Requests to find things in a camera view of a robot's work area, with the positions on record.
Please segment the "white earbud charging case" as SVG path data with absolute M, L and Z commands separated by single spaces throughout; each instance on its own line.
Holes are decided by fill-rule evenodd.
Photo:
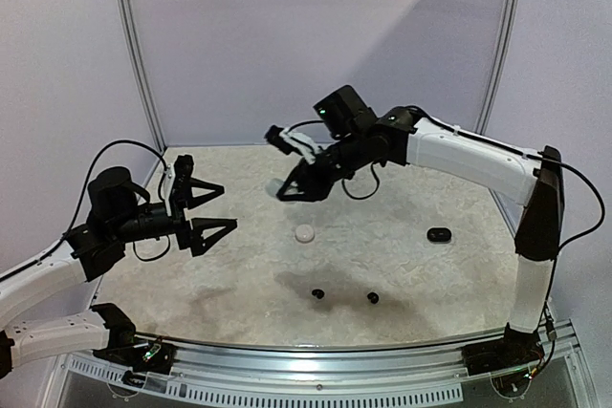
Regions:
M 266 193 L 273 199 L 277 198 L 279 190 L 282 188 L 284 181 L 278 178 L 271 179 L 265 185 Z

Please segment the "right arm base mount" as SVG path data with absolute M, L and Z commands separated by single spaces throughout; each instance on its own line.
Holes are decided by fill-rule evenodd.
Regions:
M 521 369 L 545 362 L 538 332 L 522 333 L 506 328 L 501 338 L 469 344 L 462 348 L 463 364 L 470 376 Z

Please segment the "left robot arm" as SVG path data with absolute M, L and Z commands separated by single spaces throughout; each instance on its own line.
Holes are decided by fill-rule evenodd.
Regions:
M 181 156 L 170 167 L 163 200 L 153 203 L 127 168 L 103 170 L 87 186 L 91 209 L 85 224 L 2 274 L 3 376 L 31 361 L 79 351 L 90 351 L 136 374 L 171 372 L 175 346 L 161 337 L 139 338 L 134 323 L 112 303 L 56 319 L 21 321 L 18 317 L 63 290 L 99 279 L 124 258 L 129 244 L 174 236 L 179 248 L 197 257 L 234 231 L 234 219 L 186 218 L 186 211 L 225 192 L 219 184 L 193 178 L 192 171 L 191 158 Z

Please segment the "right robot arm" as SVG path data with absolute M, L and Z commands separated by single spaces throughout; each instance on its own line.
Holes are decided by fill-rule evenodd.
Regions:
M 276 191 L 281 202 L 325 200 L 335 183 L 365 166 L 388 163 L 450 174 L 500 193 L 522 206 L 514 235 L 518 270 L 514 305 L 494 357 L 515 365 L 532 348 L 560 252 L 564 196 L 560 154 L 553 147 L 521 150 L 457 125 L 416 106 L 397 106 L 379 117 L 345 85 L 314 107 L 333 143 L 322 147 L 295 126 L 269 128 L 268 144 L 300 160 Z

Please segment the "black earbud charging case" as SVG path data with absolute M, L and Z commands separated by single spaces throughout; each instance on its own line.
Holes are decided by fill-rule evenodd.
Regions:
M 448 244 L 452 240 L 452 232 L 447 227 L 431 227 L 426 237 L 432 244 Z

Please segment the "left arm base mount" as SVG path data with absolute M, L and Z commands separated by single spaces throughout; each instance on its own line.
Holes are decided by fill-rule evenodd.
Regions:
M 108 345 L 94 350 L 96 358 L 129 367 L 133 373 L 169 375 L 177 347 L 161 337 L 144 339 L 133 333 L 120 333 L 109 338 Z

